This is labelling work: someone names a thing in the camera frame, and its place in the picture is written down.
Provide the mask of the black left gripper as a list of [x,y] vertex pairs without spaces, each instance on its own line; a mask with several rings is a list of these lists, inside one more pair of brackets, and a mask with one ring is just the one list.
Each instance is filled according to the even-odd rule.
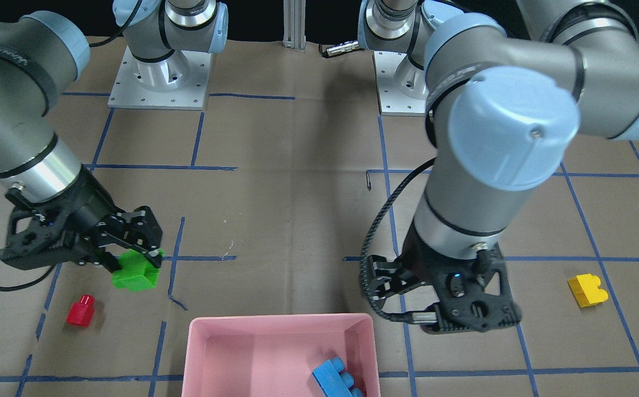
[[[418,325],[433,335],[487,332],[514,327],[521,309],[512,298],[505,259],[498,245],[474,251],[473,259],[454,259],[433,251],[415,231],[409,246],[395,261],[368,254],[375,230],[361,247],[359,282],[371,309],[392,322]],[[390,297],[431,286],[436,302],[423,310],[392,313],[384,310]]]

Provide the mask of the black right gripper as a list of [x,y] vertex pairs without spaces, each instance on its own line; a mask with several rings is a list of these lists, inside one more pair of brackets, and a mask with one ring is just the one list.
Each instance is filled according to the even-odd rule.
[[115,273],[122,267],[105,251],[111,244],[143,254],[156,269],[162,266],[162,229],[150,207],[125,213],[86,168],[49,201],[30,202],[14,187],[5,196],[14,204],[4,247],[4,263],[11,267],[93,263]]

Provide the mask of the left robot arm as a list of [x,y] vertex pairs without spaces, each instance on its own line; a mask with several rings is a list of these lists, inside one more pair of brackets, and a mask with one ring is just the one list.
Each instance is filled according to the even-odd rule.
[[436,157],[380,209],[360,259],[372,310],[431,334],[516,326],[499,239],[578,134],[639,141],[639,35],[607,1],[519,1],[529,38],[436,1],[364,1],[358,42],[424,77]]

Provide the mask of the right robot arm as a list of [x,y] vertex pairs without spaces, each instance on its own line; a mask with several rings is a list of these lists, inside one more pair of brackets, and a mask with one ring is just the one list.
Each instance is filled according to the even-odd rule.
[[14,204],[0,261],[15,269],[73,262],[121,270],[110,245],[161,266],[162,230],[150,207],[118,208],[45,120],[82,75],[92,47],[52,11],[0,22],[0,183]]

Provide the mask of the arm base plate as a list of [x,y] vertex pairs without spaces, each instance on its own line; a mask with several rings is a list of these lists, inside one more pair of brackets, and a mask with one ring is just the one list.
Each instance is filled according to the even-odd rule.
[[424,71],[405,53],[374,52],[380,113],[386,116],[424,116],[428,88]]
[[167,60],[146,63],[126,49],[108,106],[128,110],[205,108],[213,56],[176,51]]

